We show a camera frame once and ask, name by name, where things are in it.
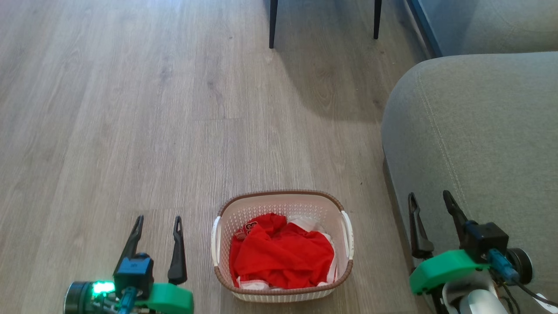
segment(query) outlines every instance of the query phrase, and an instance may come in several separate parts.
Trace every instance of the white plastic basket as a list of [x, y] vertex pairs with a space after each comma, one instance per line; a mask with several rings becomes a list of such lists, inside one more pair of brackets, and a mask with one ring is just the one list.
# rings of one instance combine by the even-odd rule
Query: white plastic basket
[[[316, 219], [333, 241], [337, 273], [340, 274], [336, 281], [319, 287], [280, 291], [235, 287], [229, 270], [233, 234], [249, 220], [267, 213], [284, 215], [288, 220], [301, 216]], [[353, 268], [353, 253], [354, 237], [349, 216], [337, 199], [316, 191], [273, 191], [235, 197], [223, 206], [211, 231], [211, 257], [217, 279], [235, 297], [250, 302], [297, 302], [325, 297], [349, 276]]]

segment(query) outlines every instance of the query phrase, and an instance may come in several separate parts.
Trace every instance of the black chair leg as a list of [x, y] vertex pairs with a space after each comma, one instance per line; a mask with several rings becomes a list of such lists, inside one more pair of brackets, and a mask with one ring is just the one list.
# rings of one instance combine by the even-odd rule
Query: black chair leg
[[277, 22], [277, 0], [271, 0], [270, 9], [270, 49], [273, 49], [275, 42], [275, 23]]
[[374, 0], [374, 39], [378, 39], [381, 12], [382, 12], [382, 0]]

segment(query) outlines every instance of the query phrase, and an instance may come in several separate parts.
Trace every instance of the black cable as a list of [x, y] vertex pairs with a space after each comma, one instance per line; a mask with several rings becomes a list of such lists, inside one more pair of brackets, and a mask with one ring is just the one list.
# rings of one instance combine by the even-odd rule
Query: black cable
[[513, 304], [509, 300], [509, 298], [505, 297], [505, 296], [501, 296], [500, 299], [504, 300], [506, 302], [506, 304], [508, 304], [508, 309], [509, 309], [510, 314], [515, 314], [514, 310], [513, 310]]
[[517, 300], [513, 297], [512, 292], [509, 290], [508, 286], [504, 283], [504, 284], [502, 284], [502, 288], [504, 288], [504, 290], [506, 290], [506, 293], [508, 294], [509, 298], [512, 300], [513, 304], [516, 306], [517, 314], [521, 314], [521, 310], [519, 309], [519, 303], [517, 303]]
[[542, 303], [546, 303], [546, 304], [548, 304], [548, 305], [552, 305], [552, 306], [558, 307], [558, 303], [553, 302], [553, 301], [550, 301], [550, 300], [547, 300], [547, 299], [545, 299], [545, 298], [542, 298], [542, 297], [536, 295], [534, 292], [532, 292], [531, 290], [529, 290], [527, 287], [525, 287], [525, 286], [524, 286], [522, 283], [520, 283], [519, 281], [514, 280], [513, 283], [516, 284], [518, 287], [520, 287], [523, 291], [527, 292], [527, 294], [529, 294], [531, 297], [533, 297], [533, 298], [535, 298], [535, 299], [541, 301]]
[[106, 297], [106, 294], [104, 294], [104, 293], [101, 294], [101, 299], [99, 300], [99, 303], [101, 304], [101, 306], [99, 307], [98, 312], [95, 312], [95, 313], [102, 314], [104, 312], [104, 299], [105, 299], [105, 297]]
[[[502, 278], [500, 276], [498, 276], [498, 274], [494, 271], [494, 269], [490, 268], [490, 269], [488, 269], [488, 272], [492, 276], [492, 279], [494, 280], [494, 282], [496, 282], [497, 287], [498, 288], [499, 287], [504, 288], [504, 290], [508, 294], [509, 298], [512, 300], [513, 304], [516, 306], [517, 314], [521, 314], [521, 309], [519, 308], [519, 303], [517, 303], [517, 300], [513, 297], [512, 292], [508, 289], [508, 286], [506, 285], [506, 283], [502, 280]], [[511, 312], [511, 314], [514, 314], [513, 313], [513, 306], [509, 302], [509, 299], [506, 298], [506, 297], [500, 297], [500, 298], [506, 300], [506, 302], [508, 303], [509, 311]]]

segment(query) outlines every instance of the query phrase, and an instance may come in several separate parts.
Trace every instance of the green led light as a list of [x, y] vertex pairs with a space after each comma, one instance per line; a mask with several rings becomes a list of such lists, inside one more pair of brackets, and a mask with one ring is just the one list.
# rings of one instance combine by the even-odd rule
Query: green led light
[[102, 293], [110, 293], [116, 290], [114, 283], [111, 281], [97, 281], [93, 284], [93, 297]]

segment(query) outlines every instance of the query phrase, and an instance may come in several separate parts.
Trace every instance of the gray sofa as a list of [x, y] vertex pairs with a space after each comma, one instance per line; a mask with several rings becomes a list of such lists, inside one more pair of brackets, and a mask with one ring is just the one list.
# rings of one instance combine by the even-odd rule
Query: gray sofa
[[[529, 287], [558, 299], [558, 52], [450, 56], [401, 78], [382, 142], [408, 236], [414, 192], [435, 254], [458, 248], [442, 200], [495, 222], [535, 267]], [[543, 313], [512, 287], [522, 313]]]
[[558, 50], [556, 0], [412, 0], [439, 54]]

